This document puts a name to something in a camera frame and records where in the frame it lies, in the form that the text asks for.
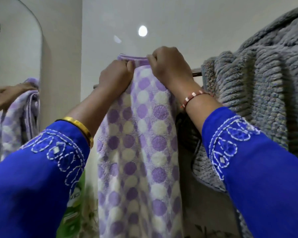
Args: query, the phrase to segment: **person's left hand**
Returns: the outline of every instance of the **person's left hand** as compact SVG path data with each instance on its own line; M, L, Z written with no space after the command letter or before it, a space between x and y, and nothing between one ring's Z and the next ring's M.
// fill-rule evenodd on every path
M128 88L134 70L135 67L131 61L114 60L100 73L97 88L105 88L117 99Z

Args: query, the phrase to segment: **blue sleeve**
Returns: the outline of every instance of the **blue sleeve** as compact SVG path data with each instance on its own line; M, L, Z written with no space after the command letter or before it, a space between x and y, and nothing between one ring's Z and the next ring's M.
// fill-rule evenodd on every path
M202 139L254 238L298 237L298 158L225 107L207 118Z
M0 163L0 238L55 237L89 155L80 130L57 121Z

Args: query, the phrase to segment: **green packaging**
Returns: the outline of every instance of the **green packaging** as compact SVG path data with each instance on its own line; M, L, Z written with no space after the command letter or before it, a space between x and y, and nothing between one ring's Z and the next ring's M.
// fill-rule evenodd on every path
M85 171L82 173L74 192L67 203L67 209L56 232L56 238L73 238L81 228L83 197L85 190Z

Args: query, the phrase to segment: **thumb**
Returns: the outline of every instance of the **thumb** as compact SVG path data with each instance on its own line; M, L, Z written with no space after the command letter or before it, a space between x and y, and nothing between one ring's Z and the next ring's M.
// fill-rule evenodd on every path
M150 64L150 66L151 66L151 69L154 69L155 68L155 66L157 65L157 60L156 60L156 58L153 56L153 55L147 55L147 59L148 59L148 61L149 61L149 64Z
M128 72L130 72L130 73L133 74L133 72L135 70L135 65L134 65L134 63L132 61L128 61L128 63L127 63L127 70L128 70Z

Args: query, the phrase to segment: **bangle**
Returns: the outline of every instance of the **bangle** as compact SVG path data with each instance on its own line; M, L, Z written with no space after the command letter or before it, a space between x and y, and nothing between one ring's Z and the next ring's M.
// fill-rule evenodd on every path
M89 130L80 121L73 119L71 117L64 117L63 119L57 119L56 121L59 121L59 120L67 121L67 122L75 125L77 128L79 128L80 131L84 134L84 136L89 144L90 149L93 147L94 139L91 136L91 133L89 132Z
M184 102L183 102L181 108L183 108L184 110L186 110L187 103L188 103L191 99L193 99L194 97L199 96L199 95L201 95L201 94L208 94L208 95L210 95L210 96L213 97L213 95L211 95L210 93L205 92L205 91L203 91L203 90L199 90L198 93L193 92L190 96L186 97L186 99L184 100Z

